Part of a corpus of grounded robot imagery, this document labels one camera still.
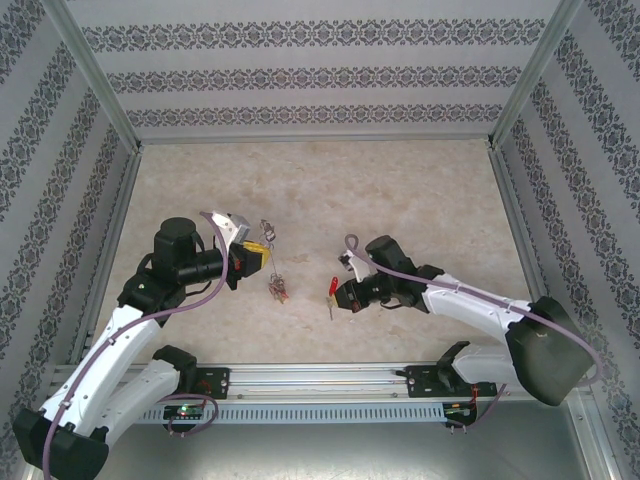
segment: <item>wall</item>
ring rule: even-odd
[[[143,140],[488,134],[558,0],[76,0]]]
[[[0,478],[10,422],[66,363],[127,166],[42,5],[0,1]]]
[[[581,6],[503,145],[545,288],[603,357],[624,478],[640,477],[639,6]]]

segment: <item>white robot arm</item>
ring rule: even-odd
[[[250,227],[243,217],[214,212],[212,220],[225,241],[229,262],[226,281],[235,290],[241,278],[265,265],[269,249],[245,241]],[[196,358],[165,346],[134,380],[114,393],[168,315],[133,326],[117,339],[111,336],[145,315],[177,307],[188,296],[187,286],[219,278],[223,258],[215,242],[212,249],[205,250],[191,220],[171,218],[162,223],[154,237],[153,253],[144,257],[136,274],[126,282],[118,297],[119,306],[84,360],[38,412],[23,409],[13,422],[28,463],[42,468],[45,437],[62,406],[64,411],[51,444],[51,473],[60,480],[93,479],[106,461],[109,448],[146,410],[174,392],[193,392]],[[70,386],[105,342],[111,345],[93,361],[72,399],[65,401]]]
[[[387,309],[413,307],[424,313],[461,320],[502,344],[457,344],[445,354],[446,362],[440,362],[439,376],[447,387],[453,388],[456,382],[521,385],[541,402],[556,406],[593,365],[591,355],[580,345],[516,313],[535,313],[579,336],[565,310],[552,298],[542,297],[536,302],[511,300],[466,285],[440,268],[431,265],[416,268],[397,242],[387,235],[373,240],[365,251],[374,263],[386,269],[431,282],[426,285],[385,272],[371,273],[367,262],[347,250],[339,260],[356,278],[336,291],[338,307],[358,312],[373,301],[379,301]],[[456,288],[439,286],[445,284]],[[397,305],[390,307],[392,299]],[[496,306],[491,299],[507,306]]]

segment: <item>purple cable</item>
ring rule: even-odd
[[[118,337],[120,337],[120,335],[123,335],[128,330],[131,330],[133,327],[140,325],[141,323],[144,323],[148,320],[153,320],[154,318],[162,317],[165,315],[174,315],[176,313],[182,313],[188,310],[193,310],[194,308],[198,308],[204,305],[205,303],[207,303],[208,301],[210,301],[213,297],[215,297],[218,294],[218,292],[222,290],[222,287],[224,287],[224,282],[227,280],[227,272],[229,271],[227,246],[224,243],[224,237],[222,236],[222,232],[220,231],[220,228],[218,228],[218,226],[213,221],[213,215],[208,212],[200,212],[200,215],[202,215],[213,227],[215,236],[218,239],[219,249],[222,252],[222,274],[220,275],[220,280],[218,281],[216,288],[214,288],[209,295],[207,295],[201,300],[198,300],[195,303],[192,303],[191,305],[185,305],[184,307],[178,307],[178,308],[170,308],[169,310],[152,313],[150,315],[145,315],[144,317],[134,320],[133,322],[128,323],[127,325],[122,327],[120,330],[118,330],[116,333],[111,335],[109,338],[107,338],[104,341],[102,345],[100,345],[100,347],[98,347],[98,349],[93,353],[93,355],[91,355],[91,357],[87,360],[87,363],[85,363],[84,367],[82,367],[82,370],[80,370],[80,373],[78,373],[78,376],[75,378],[75,380],[69,387],[69,390],[67,391],[67,394],[65,395],[64,399],[62,400],[62,402],[60,402],[60,408],[58,408],[58,411],[53,417],[51,426],[49,427],[49,431],[47,432],[47,438],[45,439],[43,453],[42,453],[42,473],[44,474],[44,480],[52,480],[51,471],[50,471],[51,443],[53,442],[53,436],[55,435],[56,428],[60,424],[60,420],[62,419],[62,416],[64,415],[64,411],[66,410],[64,404],[71,401],[71,399],[73,398],[73,395],[75,394],[76,390],[80,386],[80,383],[82,383],[82,380],[91,369],[91,366],[96,362],[96,360],[100,357],[100,355],[102,355],[102,353],[107,348],[109,348],[109,346],[111,346],[109,341],[111,339],[116,340]]]
[[[473,290],[471,288],[468,288],[468,287],[465,287],[465,286],[460,286],[460,285],[454,285],[452,283],[441,282],[439,280],[427,280],[426,278],[420,278],[420,277],[416,277],[414,275],[407,275],[406,273],[396,272],[396,271],[391,270],[389,268],[383,267],[382,265],[378,265],[373,260],[371,260],[368,255],[365,255],[365,254],[363,254],[363,253],[358,251],[358,245],[360,244],[360,240],[358,239],[358,237],[356,235],[353,235],[353,234],[347,235],[346,237],[344,237],[344,243],[347,246],[347,248],[349,250],[351,250],[351,252],[353,252],[353,254],[356,257],[358,257],[360,260],[363,260],[363,261],[367,262],[369,265],[371,265],[372,267],[380,270],[381,272],[385,272],[385,273],[388,273],[389,275],[393,275],[394,277],[402,278],[402,279],[405,279],[405,280],[411,280],[413,282],[420,282],[420,283],[424,283],[426,285],[433,285],[435,287],[446,288],[448,290],[452,290],[452,291],[456,291],[456,292],[467,293],[467,294],[469,294],[469,295],[471,295],[473,297],[479,298],[480,300],[484,300],[485,302],[488,302],[488,303],[491,303],[493,305],[496,305],[497,307],[506,308],[508,310],[511,310],[512,312],[515,312],[515,313],[523,315],[523,316],[525,316],[527,318],[530,318],[531,320],[534,320],[534,321],[536,321],[538,323],[541,323],[545,327],[549,327],[550,329],[555,330],[556,332],[564,335],[569,340],[573,340],[578,345],[580,345],[582,348],[584,348],[589,355],[591,355],[591,358],[593,358],[593,363],[596,366],[595,375],[593,377],[587,379],[587,380],[583,380],[582,382],[579,382],[576,385],[577,387],[584,387],[584,386],[592,385],[595,382],[597,382],[598,380],[600,380],[600,378],[602,377],[603,365],[602,365],[602,360],[600,359],[600,356],[598,355],[598,352],[596,352],[593,349],[593,347],[591,345],[589,345],[587,342],[585,342],[582,338],[580,338],[578,335],[575,335],[573,332],[570,332],[566,328],[563,328],[560,325],[556,325],[555,323],[547,320],[546,318],[541,317],[540,315],[536,315],[533,312],[528,312],[527,310],[523,310],[522,308],[512,306],[507,302],[503,302],[502,300],[498,300],[496,298],[490,297],[489,295],[485,295],[484,293],[478,292],[478,291]]]
[[[166,397],[164,397],[160,401],[161,402],[168,402],[170,400],[195,400],[195,399],[204,400],[205,403],[206,402],[211,402],[213,404],[214,411],[213,411],[213,415],[211,415],[211,418],[209,420],[207,420],[206,422],[204,422],[203,424],[192,428],[188,432],[176,432],[171,428],[171,426],[173,425],[173,421],[176,420],[177,418],[180,418],[180,417],[171,417],[169,419],[169,425],[167,426],[167,430],[169,430],[169,435],[178,435],[181,438],[188,437],[190,435],[195,435],[196,433],[201,432],[205,428],[210,427],[211,424],[213,423],[213,421],[216,418],[218,418],[218,413],[220,413],[220,407],[218,407],[218,402],[216,402],[213,398],[208,397],[206,395],[199,395],[197,393],[176,393],[174,395],[167,395]]]

